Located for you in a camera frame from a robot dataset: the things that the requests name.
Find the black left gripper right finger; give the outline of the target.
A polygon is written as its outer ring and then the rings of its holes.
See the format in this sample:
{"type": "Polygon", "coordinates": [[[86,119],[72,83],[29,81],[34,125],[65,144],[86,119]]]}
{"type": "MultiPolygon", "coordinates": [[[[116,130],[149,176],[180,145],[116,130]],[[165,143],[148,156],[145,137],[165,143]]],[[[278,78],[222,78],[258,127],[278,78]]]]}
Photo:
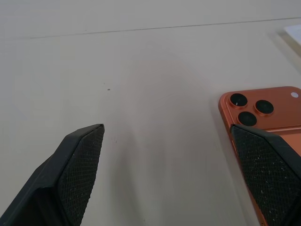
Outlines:
{"type": "Polygon", "coordinates": [[[301,157],[281,136],[230,128],[246,185],[269,226],[301,224],[301,157]]]}

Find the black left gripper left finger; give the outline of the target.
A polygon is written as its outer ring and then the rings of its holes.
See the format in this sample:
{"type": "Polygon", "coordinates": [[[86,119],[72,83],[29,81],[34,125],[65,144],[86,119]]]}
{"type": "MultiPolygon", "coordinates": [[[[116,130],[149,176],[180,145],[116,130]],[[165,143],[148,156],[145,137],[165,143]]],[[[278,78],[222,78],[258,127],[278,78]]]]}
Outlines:
{"type": "Polygon", "coordinates": [[[68,134],[32,173],[0,218],[2,226],[79,226],[95,184],[104,125],[68,134]]]}

